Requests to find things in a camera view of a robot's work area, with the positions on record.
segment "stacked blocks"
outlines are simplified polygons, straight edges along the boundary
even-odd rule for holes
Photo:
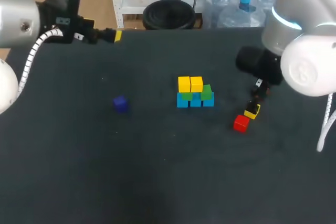
[[[128,101],[123,95],[121,95],[117,98],[114,98],[113,99],[113,105],[114,105],[114,108],[116,109],[116,111],[119,112],[119,113],[125,113],[125,112],[128,111],[128,108],[129,108]]]
[[[213,107],[215,94],[210,85],[203,85],[202,77],[179,77],[177,107]]]

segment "cyan cube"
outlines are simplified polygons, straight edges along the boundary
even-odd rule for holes
[[[189,102],[182,99],[182,94],[177,93],[177,107],[178,108],[188,108]]]
[[[190,107],[201,107],[201,93],[193,93],[193,100],[190,101]]]
[[[203,107],[213,107],[215,106],[215,94],[212,92],[211,100],[203,101]]]
[[[127,99],[121,95],[113,99],[113,105],[117,112],[125,113],[128,111],[129,105]]]

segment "black table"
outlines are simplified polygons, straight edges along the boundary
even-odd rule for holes
[[[283,83],[235,132],[256,80],[235,68],[242,45],[260,30],[43,45],[0,116],[0,223],[335,223],[334,127],[316,152],[326,97]],[[19,75],[26,54],[9,55]],[[185,75],[211,84],[214,108],[176,108]],[[121,94],[129,114],[113,109]]]

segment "black chair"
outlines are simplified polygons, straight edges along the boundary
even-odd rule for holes
[[[160,0],[143,12],[143,26],[147,30],[192,29],[196,21],[196,0],[193,7],[181,0]]]

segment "dark blue cube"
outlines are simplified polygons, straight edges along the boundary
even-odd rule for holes
[[[113,99],[113,105],[119,113],[125,113],[128,111],[129,105],[127,99],[121,95]]]

